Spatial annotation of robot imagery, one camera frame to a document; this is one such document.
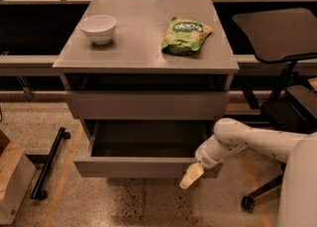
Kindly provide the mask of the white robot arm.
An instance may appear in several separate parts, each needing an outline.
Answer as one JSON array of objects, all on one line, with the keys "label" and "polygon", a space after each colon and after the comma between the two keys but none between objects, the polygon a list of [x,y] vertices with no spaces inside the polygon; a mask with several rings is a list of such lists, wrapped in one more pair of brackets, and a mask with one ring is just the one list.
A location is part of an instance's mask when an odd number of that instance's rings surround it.
[{"label": "white robot arm", "polygon": [[286,164],[276,227],[317,227],[317,133],[300,134],[247,126],[231,118],[214,125],[213,135],[195,152],[180,187],[188,188],[225,158],[254,149]]}]

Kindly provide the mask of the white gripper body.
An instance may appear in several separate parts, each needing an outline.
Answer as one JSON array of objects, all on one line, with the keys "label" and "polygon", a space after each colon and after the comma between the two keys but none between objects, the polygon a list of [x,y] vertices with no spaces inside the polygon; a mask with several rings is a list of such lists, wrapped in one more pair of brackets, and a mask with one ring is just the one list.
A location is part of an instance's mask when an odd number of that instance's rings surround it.
[{"label": "white gripper body", "polygon": [[221,163],[221,160],[211,158],[204,149],[198,148],[195,152],[195,159],[205,169],[211,170]]}]

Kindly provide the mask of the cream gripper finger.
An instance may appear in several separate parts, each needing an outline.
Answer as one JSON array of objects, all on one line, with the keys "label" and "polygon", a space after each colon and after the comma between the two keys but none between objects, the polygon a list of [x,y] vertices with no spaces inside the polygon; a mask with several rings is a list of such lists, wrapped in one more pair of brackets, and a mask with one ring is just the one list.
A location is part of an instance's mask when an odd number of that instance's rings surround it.
[{"label": "cream gripper finger", "polygon": [[187,189],[194,181],[204,174],[204,167],[200,163],[191,164],[180,182],[180,187]]}]

